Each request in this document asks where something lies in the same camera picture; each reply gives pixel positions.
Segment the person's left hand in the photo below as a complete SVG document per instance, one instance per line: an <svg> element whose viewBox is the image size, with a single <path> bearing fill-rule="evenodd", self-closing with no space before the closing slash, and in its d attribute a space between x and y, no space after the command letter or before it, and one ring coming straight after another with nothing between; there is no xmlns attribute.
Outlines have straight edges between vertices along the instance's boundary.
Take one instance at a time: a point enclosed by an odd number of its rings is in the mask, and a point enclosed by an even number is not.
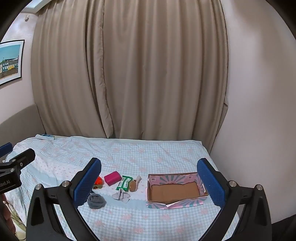
<svg viewBox="0 0 296 241"><path fill-rule="evenodd" d="M6 206L6 196L4 194L1 195L1 215L4 218L4 222L6 223L7 227L10 229L11 233L13 235L16 234L16 227L13 223L13 220L11 218L11 213Z"/></svg>

